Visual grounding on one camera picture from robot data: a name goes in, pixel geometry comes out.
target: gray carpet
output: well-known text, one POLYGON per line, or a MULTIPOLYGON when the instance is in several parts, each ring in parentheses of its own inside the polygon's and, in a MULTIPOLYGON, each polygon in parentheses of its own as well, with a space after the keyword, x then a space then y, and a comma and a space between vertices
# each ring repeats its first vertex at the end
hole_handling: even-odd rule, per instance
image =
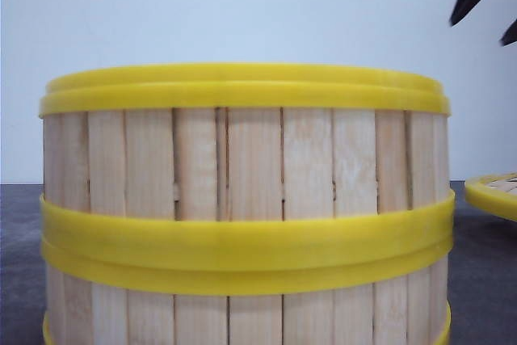
MULTIPOLYGON (((453 182, 452 187, 452 345, 517 345, 517 223, 471 208, 463 200, 463 183, 453 182)), ((42 343, 40 192, 40 185, 2 185, 2 344, 42 343)))

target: yellow plastic band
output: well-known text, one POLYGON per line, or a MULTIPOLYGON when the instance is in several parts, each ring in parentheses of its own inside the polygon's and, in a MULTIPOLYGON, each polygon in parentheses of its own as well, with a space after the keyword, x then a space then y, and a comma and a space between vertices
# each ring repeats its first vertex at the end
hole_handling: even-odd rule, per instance
POLYGON ((465 199, 472 206, 507 220, 517 221, 517 196, 487 187, 486 184, 500 179, 517 177, 507 175, 484 175, 465 181, 465 199))
POLYGON ((259 295, 341 288, 426 267, 452 248, 454 194, 404 212, 301 221, 168 221, 76 212, 41 198, 44 258, 121 288, 259 295))
POLYGON ((441 85, 417 74, 302 64, 127 66, 52 80, 40 116, 168 107, 340 107, 449 114, 441 85))
MULTIPOLYGON (((438 338, 434 342, 433 345, 448 345, 449 344, 449 336, 451 331, 451 306, 447 304, 447 317, 445 319, 445 325, 443 327, 442 332, 439 334, 438 338)), ((45 345, 56 345, 51 336, 50 330, 48 329, 48 319, 47 313, 45 313, 43 318, 43 339, 45 345)))

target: wood grain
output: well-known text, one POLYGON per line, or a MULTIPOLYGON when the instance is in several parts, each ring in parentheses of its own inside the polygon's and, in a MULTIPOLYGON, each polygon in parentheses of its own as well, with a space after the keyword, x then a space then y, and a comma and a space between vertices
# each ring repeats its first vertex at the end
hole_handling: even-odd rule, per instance
MULTIPOLYGON (((217 219, 215 109, 174 110, 175 175, 178 220, 217 219)), ((177 295, 174 304, 177 345, 225 345, 226 297, 177 295)))
MULTIPOLYGON (((377 212, 375 112, 334 110, 336 217, 377 212)), ((373 344, 373 285, 334 290, 334 344, 373 344)))
MULTIPOLYGON (((280 109, 229 109, 232 221, 282 220, 280 109)), ((281 345, 282 296, 230 297, 229 343, 281 345)))
MULTIPOLYGON (((127 217, 174 219, 172 111, 127 111, 127 217)), ((131 344, 174 342, 172 295, 128 291, 131 344)))
MULTIPOLYGON (((445 115, 434 117, 435 200, 443 201, 449 195, 448 126, 445 115)), ((431 266, 431 339, 434 341, 447 317, 448 257, 431 266)))
MULTIPOLYGON (((125 215, 125 133, 122 111, 88 113, 90 208, 114 217, 125 215)), ((127 292, 92 283, 95 345, 128 344, 127 292)))
MULTIPOLYGON (((284 109, 284 219, 333 217, 331 110, 284 109)), ((284 296, 284 344, 333 342, 333 291, 284 296)))
MULTIPOLYGON (((410 163, 412 208, 435 202, 434 118, 430 113, 408 112, 407 147, 410 163)), ((429 267, 408 275, 408 345, 431 340, 431 271, 429 267)))
MULTIPOLYGON (((44 196, 61 204, 61 115, 44 118, 44 196)), ((48 328, 56 343, 65 341, 65 286, 63 274, 46 264, 48 328)))
MULTIPOLYGON (((405 132, 404 112, 376 112, 379 212, 408 209, 405 132)), ((374 295, 374 343, 406 344, 407 276, 375 283, 374 295)))

